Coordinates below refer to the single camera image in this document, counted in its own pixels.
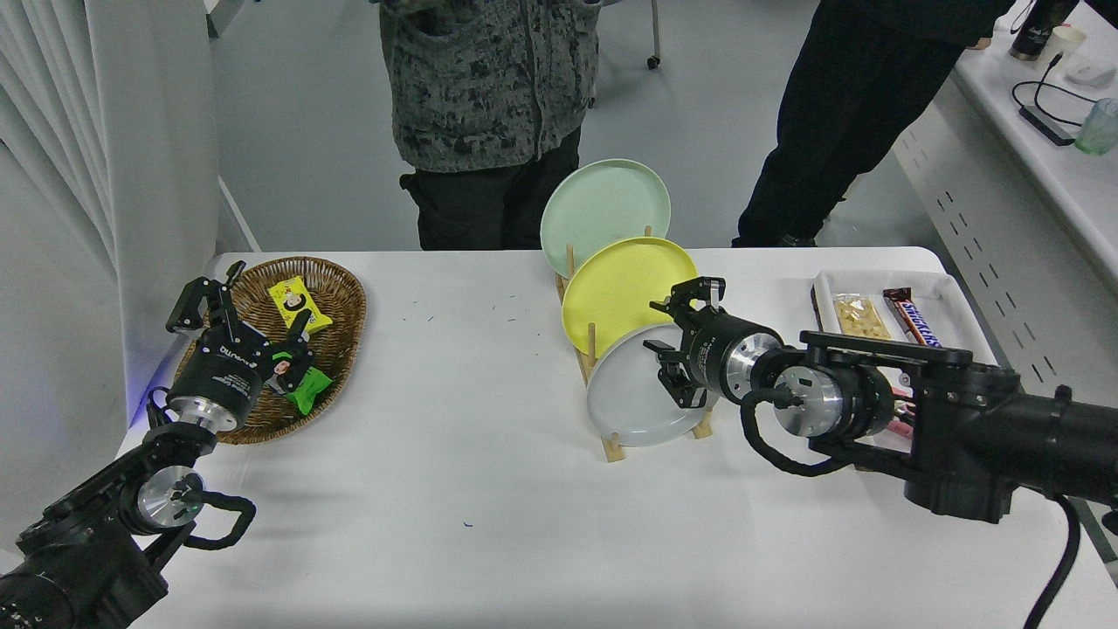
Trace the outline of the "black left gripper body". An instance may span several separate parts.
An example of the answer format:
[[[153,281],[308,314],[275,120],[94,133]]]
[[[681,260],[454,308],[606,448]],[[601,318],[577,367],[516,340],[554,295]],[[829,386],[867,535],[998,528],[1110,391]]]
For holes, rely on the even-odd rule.
[[[207,328],[173,383],[173,411],[192,425],[244,425],[262,391],[266,337],[257,328]]]

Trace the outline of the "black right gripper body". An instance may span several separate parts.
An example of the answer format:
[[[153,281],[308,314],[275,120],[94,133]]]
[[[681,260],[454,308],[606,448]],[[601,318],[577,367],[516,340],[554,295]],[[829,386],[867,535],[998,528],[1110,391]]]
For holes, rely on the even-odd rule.
[[[775,330],[726,311],[700,311],[684,333],[688,374],[726,399],[754,390],[752,370],[762,354],[783,346]]]

